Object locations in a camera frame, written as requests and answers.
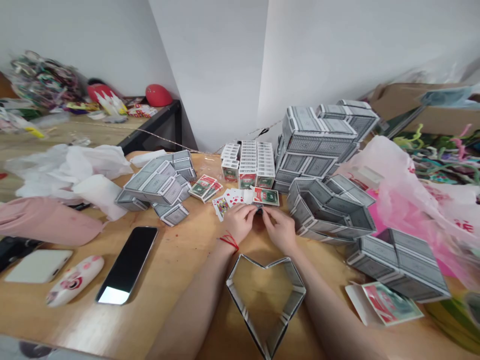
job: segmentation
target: human hand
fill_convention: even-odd
[[[248,235],[252,229],[252,222],[254,215],[258,208],[255,205],[247,205],[237,203],[229,208],[225,216],[223,217],[222,234],[226,235],[227,232],[235,239],[237,244],[240,244],[243,239]]]
[[[263,222],[271,241],[282,253],[289,256],[297,248],[295,221],[277,208],[264,206],[262,209]],[[272,224],[270,216],[276,221],[275,225]]]

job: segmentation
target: red string bracelet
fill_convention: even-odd
[[[228,233],[227,235],[223,235],[219,237],[219,239],[222,240],[223,242],[226,242],[227,244],[232,245],[236,249],[235,252],[237,252],[238,250],[240,250],[239,245],[237,244],[234,237],[228,230],[227,230],[227,233]]]

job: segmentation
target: pink plastic bag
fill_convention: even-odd
[[[350,177],[364,167],[383,177],[376,203],[381,222],[427,241],[437,259],[468,289],[480,290],[480,269],[465,256],[465,249],[480,250],[480,231],[475,233],[480,227],[478,187],[420,181],[409,155],[384,136],[375,136],[338,173]]]

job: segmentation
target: white wall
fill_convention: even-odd
[[[357,99],[411,67],[473,44],[479,19],[477,0],[272,0],[258,125],[273,124],[290,105]],[[280,131],[276,126],[261,139]]]
[[[257,125],[268,0],[149,0],[198,148]]]
[[[161,84],[180,98],[148,0],[3,1],[0,34],[0,65],[32,50],[125,96]],[[195,147],[186,116],[183,128],[184,143]]]

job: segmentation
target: black phone screen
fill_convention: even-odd
[[[157,232],[156,227],[149,226],[133,229],[98,291],[95,299],[98,303],[121,305],[127,301]]]

